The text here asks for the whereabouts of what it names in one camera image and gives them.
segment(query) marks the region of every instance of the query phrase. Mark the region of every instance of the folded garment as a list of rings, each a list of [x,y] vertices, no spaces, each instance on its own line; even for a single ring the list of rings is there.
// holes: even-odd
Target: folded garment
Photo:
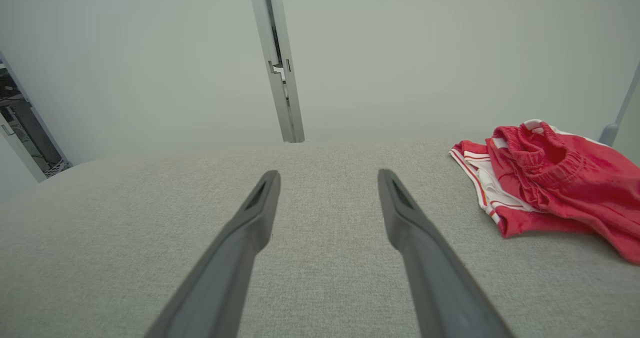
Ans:
[[[505,238],[597,233],[640,264],[640,168],[615,149],[536,119],[496,128],[486,146],[463,140],[450,154]]]

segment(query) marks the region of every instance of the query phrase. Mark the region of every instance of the red and white fabric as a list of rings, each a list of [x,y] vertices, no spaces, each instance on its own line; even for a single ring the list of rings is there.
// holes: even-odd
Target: red and white fabric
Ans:
[[[596,233],[640,264],[640,168],[615,149],[535,119],[449,153],[503,237]]]

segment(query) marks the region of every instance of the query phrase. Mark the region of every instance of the red clothing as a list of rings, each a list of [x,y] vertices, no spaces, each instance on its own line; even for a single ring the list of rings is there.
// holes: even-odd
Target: red clothing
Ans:
[[[611,147],[530,122],[500,126],[486,140],[503,190],[589,226],[640,264],[640,168]]]
[[[450,151],[503,237],[597,233],[640,264],[640,168],[615,149],[539,120]]]

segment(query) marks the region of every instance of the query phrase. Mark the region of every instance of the gray fabric surface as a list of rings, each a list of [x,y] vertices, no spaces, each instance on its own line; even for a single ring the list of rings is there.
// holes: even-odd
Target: gray fabric surface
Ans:
[[[414,337],[377,169],[393,169],[521,338],[637,337],[640,267],[598,237],[503,239],[461,139],[283,144],[81,164],[0,209],[0,336],[140,337],[270,169],[282,189],[243,337]]]

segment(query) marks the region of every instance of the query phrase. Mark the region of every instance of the pile of clothes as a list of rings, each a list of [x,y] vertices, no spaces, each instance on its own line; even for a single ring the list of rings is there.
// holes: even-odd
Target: pile of clothes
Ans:
[[[640,265],[640,168],[615,149],[533,119],[449,153],[503,237],[599,234]]]

